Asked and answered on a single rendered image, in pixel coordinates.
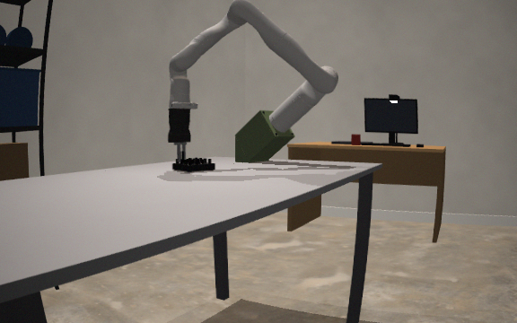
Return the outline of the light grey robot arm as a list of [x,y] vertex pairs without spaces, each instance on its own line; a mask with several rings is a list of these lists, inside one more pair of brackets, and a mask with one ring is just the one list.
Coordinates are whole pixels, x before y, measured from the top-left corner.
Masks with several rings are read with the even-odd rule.
[[246,22],[257,30],[272,51],[306,79],[269,116],[271,125],[277,131],[285,133],[326,94],[335,90],[338,75],[332,67],[320,67],[313,62],[292,36],[269,20],[248,0],[233,0],[228,13],[220,22],[201,32],[189,45],[171,58],[169,67],[171,94],[189,94],[190,82],[187,78],[187,69],[192,67],[220,39]]

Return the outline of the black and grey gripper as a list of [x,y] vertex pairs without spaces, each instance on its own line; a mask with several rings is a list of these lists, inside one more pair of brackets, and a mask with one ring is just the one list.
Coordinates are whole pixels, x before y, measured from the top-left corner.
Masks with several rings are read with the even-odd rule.
[[[177,101],[177,102],[176,102]],[[177,162],[186,160],[186,142],[190,142],[190,110],[197,109],[197,104],[190,102],[189,94],[171,94],[169,102],[170,131],[168,142],[177,144]],[[182,152],[180,151],[182,144]]]

